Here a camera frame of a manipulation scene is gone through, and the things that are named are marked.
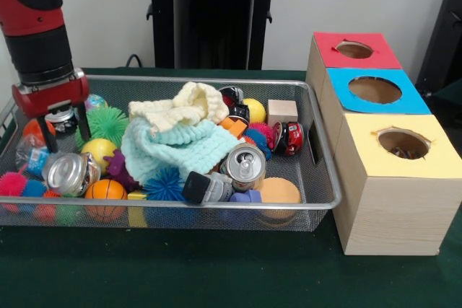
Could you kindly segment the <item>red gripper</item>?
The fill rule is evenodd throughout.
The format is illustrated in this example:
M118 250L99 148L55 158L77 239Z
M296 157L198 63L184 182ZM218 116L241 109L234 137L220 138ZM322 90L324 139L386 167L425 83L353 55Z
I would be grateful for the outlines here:
M19 109L28 118L37 118L45 145L50 153L58 152L56 136L48 128L45 116L67 107L77 110L79 132L83 141L92 137L84 102L90 94L87 77L83 70L74 70L70 77L39 86L14 84L12 96Z

